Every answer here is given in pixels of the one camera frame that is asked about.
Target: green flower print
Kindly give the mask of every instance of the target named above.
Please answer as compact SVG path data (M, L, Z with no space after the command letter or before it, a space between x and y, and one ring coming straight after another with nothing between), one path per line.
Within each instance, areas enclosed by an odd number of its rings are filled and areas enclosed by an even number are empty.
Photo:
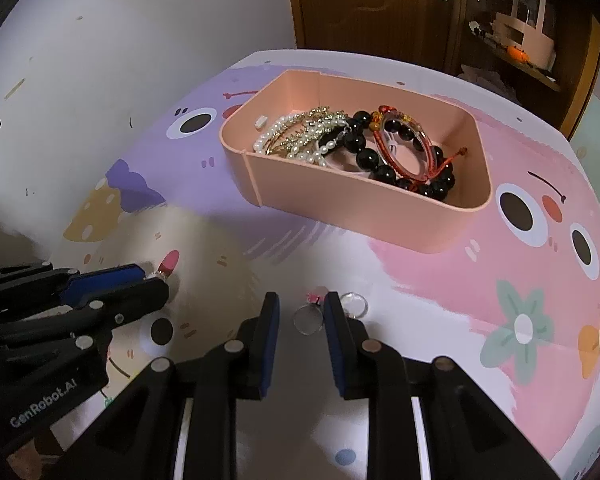
M542 313L544 292L537 288L523 300L506 280L496 282L496 290L508 321L488 335L480 362L486 368L497 368L515 355L516 381L529 384L536 371L538 344L554 340L554 322Z

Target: wooden door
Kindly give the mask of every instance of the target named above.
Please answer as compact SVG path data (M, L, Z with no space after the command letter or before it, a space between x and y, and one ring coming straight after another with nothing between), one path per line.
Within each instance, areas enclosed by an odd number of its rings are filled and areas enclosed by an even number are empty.
M294 19L302 20L296 30L304 29L299 44L304 40L305 48L371 54L442 70L452 1L299 0Z

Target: white flower center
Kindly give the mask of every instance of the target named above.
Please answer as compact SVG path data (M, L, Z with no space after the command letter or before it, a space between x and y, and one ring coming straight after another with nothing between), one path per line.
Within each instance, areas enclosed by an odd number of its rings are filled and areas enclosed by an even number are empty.
M534 337L534 324L527 314L520 314L513 323L516 339L520 344L526 345Z

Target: black pupil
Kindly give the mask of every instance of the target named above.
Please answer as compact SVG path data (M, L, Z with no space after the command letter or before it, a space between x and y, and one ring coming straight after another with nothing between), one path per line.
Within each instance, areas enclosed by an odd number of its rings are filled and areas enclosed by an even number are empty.
M591 249L589 249L589 244L587 244L582 233L580 231L574 231L571 234L571 240L573 241L573 247L576 249L576 254L579 259L582 260L583 264L589 265L591 263Z
M504 216L521 231L529 231L534 225L534 218L524 201L513 193L503 193L500 196L500 207Z
M203 126L207 126L209 121L211 120L211 115L209 114L198 114L193 116L190 119L187 119L182 123L180 127L180 131L183 134L192 134L193 132L199 130Z
M151 339L157 345L166 345L171 341L172 336L173 326L171 325L171 321L165 317L159 317L151 325Z

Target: pink plastic box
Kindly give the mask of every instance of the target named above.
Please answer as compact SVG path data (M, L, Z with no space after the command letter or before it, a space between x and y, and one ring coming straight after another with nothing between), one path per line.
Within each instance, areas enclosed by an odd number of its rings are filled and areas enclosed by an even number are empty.
M411 115L445 155L465 146L454 160L456 185L445 202L369 179L355 158L341 148L329 155L341 168L320 168L280 156L257 155L261 134L254 122L268 117L265 131L278 117L318 106L353 115L379 105ZM374 148L366 132L367 145ZM337 225L421 253L444 250L491 199L492 185L478 127L472 115L453 104L401 88L304 70L287 70L229 117L220 141L245 199ZM422 164L413 149L400 145L398 160L408 170Z

